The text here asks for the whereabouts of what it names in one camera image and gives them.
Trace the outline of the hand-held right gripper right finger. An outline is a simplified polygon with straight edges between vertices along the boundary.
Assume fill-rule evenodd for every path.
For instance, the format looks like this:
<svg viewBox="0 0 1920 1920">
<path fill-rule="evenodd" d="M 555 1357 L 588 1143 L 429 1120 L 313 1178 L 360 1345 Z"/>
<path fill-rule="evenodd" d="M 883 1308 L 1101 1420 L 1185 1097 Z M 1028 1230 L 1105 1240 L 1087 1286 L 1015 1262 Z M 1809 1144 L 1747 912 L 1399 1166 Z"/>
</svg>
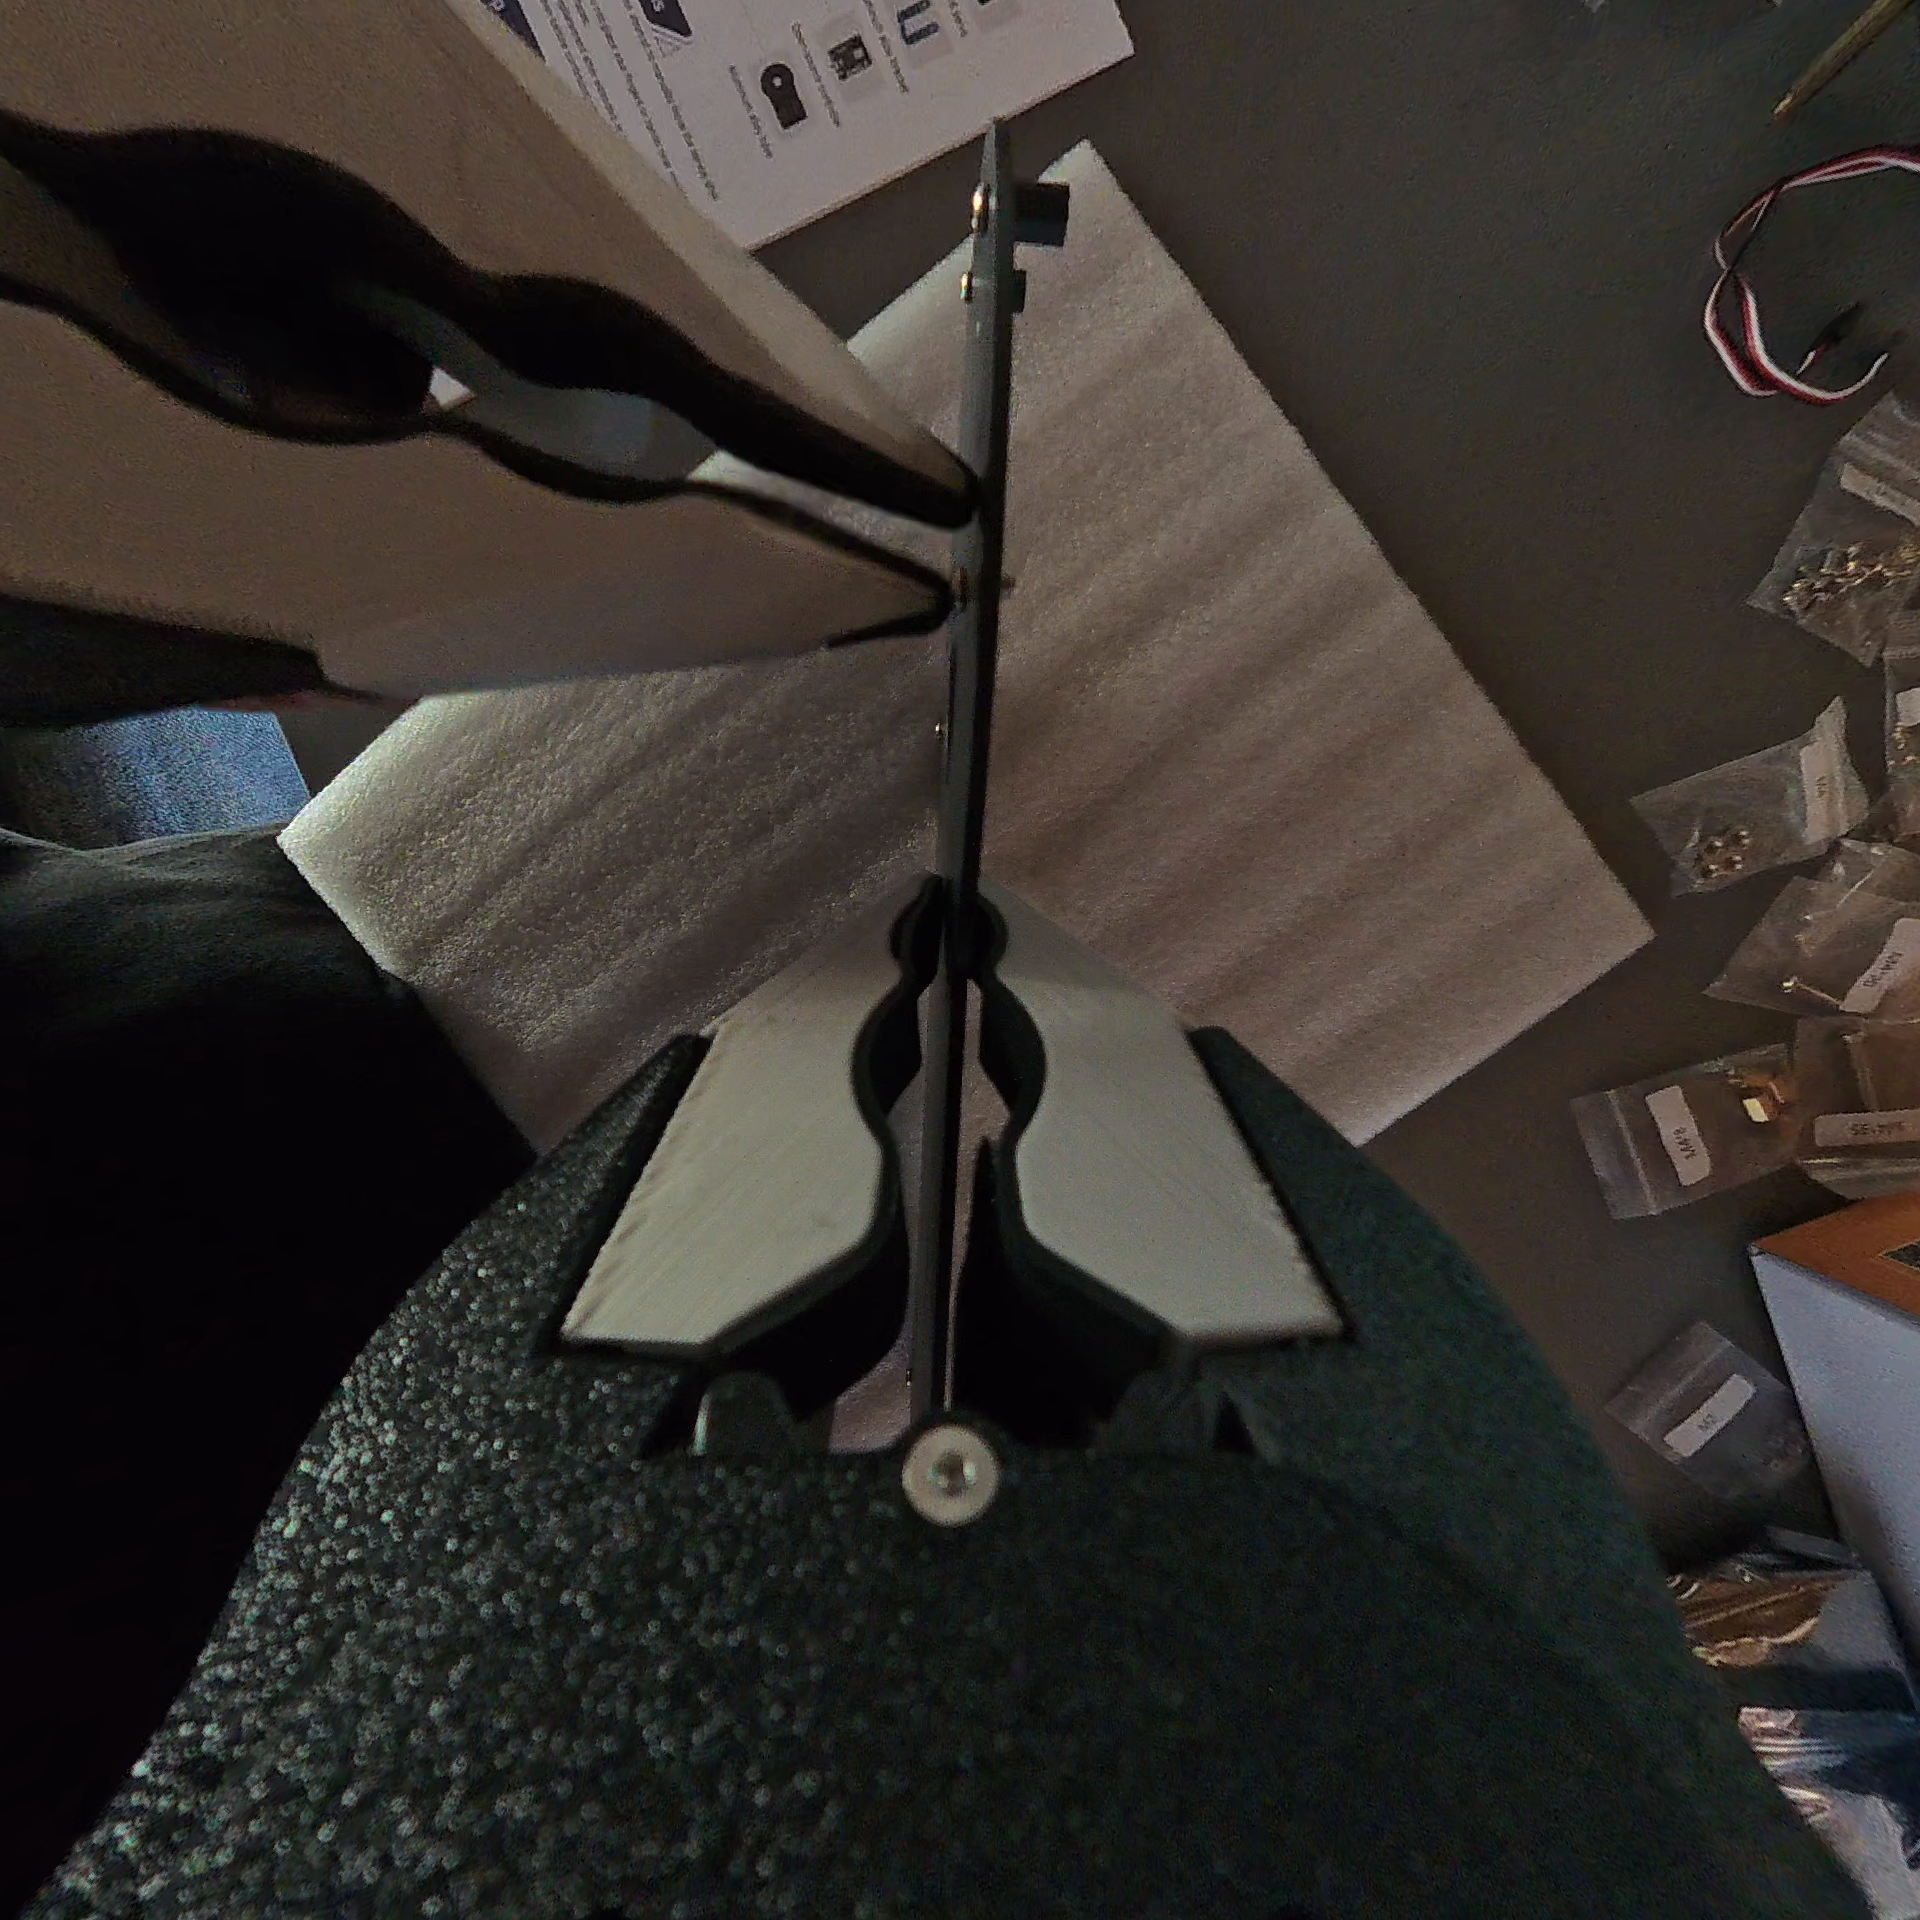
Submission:
<svg viewBox="0 0 1920 1920">
<path fill-rule="evenodd" d="M 1135 1381 L 1345 1326 L 1189 1028 L 1017 893 L 981 886 L 981 1144 L 960 1400 L 1092 1433 Z"/>
</svg>

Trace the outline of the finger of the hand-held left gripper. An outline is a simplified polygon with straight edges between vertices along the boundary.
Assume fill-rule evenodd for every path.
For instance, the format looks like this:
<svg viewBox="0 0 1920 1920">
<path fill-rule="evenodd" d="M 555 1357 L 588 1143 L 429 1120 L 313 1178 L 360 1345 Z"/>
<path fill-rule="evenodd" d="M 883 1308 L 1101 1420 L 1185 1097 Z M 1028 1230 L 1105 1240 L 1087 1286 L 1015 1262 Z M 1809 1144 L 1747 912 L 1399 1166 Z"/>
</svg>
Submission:
<svg viewBox="0 0 1920 1920">
<path fill-rule="evenodd" d="M 29 143 L 304 177 L 297 248 L 519 377 L 651 399 L 748 463 L 935 525 L 969 469 L 484 4 L 5 4 Z"/>
<path fill-rule="evenodd" d="M 395 698 L 944 617 L 928 565 L 657 471 L 664 425 L 374 281 L 7 281 L 5 596 L 285 639 Z"/>
</svg>

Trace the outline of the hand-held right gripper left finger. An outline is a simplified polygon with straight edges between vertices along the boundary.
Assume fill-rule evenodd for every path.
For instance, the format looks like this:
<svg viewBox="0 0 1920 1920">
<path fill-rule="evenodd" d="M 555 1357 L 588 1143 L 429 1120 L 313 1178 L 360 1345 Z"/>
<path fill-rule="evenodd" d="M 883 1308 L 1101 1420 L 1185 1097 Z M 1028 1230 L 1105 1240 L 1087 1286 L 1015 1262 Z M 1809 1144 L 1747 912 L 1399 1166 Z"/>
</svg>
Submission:
<svg viewBox="0 0 1920 1920">
<path fill-rule="evenodd" d="M 720 1015 L 559 1326 L 572 1350 L 773 1378 L 815 1417 L 888 1353 L 907 1253 L 888 1113 L 921 1070 L 939 886 L 915 879 Z"/>
</svg>

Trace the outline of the black metal chassis plate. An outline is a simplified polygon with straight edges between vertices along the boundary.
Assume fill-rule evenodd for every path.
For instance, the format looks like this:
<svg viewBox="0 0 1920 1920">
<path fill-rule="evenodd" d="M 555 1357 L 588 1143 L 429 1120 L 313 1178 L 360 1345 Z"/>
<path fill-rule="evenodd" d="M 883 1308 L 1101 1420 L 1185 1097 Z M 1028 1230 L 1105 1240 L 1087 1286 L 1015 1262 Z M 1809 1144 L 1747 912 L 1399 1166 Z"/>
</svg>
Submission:
<svg viewBox="0 0 1920 1920">
<path fill-rule="evenodd" d="M 907 1422 L 937 1420 L 949 1404 L 955 1194 L 963 1169 L 963 1093 L 969 1061 L 969 989 L 987 941 L 979 905 L 991 764 L 991 703 L 1001 625 L 996 575 L 1004 554 L 1015 319 L 1023 308 L 1021 245 L 1064 239 L 1056 182 L 1017 176 L 1008 126 L 991 124 L 972 208 L 963 287 L 964 354 L 958 449 L 975 480 L 975 506 L 955 538 L 955 561 L 975 575 L 953 601 L 945 641 L 945 713 L 933 877 L 939 882 L 937 969 L 925 997 L 919 1200 L 909 1234 Z"/>
</svg>

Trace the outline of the printed instruction leaflet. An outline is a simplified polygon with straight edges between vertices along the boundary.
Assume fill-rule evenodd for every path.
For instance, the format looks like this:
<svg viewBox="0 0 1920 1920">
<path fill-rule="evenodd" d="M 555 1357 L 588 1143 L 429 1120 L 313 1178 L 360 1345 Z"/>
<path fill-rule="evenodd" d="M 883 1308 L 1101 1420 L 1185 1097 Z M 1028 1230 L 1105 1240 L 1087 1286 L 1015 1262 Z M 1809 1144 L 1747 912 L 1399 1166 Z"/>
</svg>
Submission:
<svg viewBox="0 0 1920 1920">
<path fill-rule="evenodd" d="M 492 2 L 741 247 L 1133 52 L 1116 2 Z"/>
</svg>

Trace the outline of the white foam sheet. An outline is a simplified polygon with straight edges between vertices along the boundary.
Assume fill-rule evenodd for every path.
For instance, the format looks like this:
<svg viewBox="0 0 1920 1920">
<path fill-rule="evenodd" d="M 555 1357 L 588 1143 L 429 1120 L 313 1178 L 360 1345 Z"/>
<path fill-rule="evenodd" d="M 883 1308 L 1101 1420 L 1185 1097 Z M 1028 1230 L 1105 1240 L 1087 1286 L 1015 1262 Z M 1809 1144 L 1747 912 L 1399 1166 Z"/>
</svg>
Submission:
<svg viewBox="0 0 1920 1920">
<path fill-rule="evenodd" d="M 1361 1143 L 1649 938 L 1091 142 L 1015 345 L 982 868 Z M 535 1144 L 928 863 L 933 639 L 473 692 L 281 848 Z"/>
</svg>

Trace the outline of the orange cardboard box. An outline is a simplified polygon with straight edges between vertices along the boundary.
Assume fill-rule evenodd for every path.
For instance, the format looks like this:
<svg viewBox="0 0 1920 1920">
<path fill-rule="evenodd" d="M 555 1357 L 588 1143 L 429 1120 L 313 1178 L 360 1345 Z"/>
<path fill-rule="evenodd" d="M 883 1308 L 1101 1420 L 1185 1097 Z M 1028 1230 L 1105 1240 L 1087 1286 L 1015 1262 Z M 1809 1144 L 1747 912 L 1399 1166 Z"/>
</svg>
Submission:
<svg viewBox="0 0 1920 1920">
<path fill-rule="evenodd" d="M 1749 1262 L 1839 1538 L 1917 1653 L 1917 1198 L 1758 1239 Z"/>
</svg>

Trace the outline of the scattered small screw bags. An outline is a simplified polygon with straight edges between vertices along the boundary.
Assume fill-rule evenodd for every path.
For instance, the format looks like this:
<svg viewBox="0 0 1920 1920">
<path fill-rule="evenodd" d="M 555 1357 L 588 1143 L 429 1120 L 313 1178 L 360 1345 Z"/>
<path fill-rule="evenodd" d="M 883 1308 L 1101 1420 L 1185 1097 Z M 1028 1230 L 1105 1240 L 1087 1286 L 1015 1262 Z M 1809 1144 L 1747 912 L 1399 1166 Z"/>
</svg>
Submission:
<svg viewBox="0 0 1920 1920">
<path fill-rule="evenodd" d="M 1916 407 L 1839 436 L 1752 604 L 1881 672 L 1884 792 L 1844 702 L 1775 748 L 1635 798 L 1684 895 L 1788 877 L 1707 993 L 1790 1028 L 1573 1104 L 1609 1215 L 1798 1168 L 1839 1194 L 1916 1186 Z"/>
</svg>

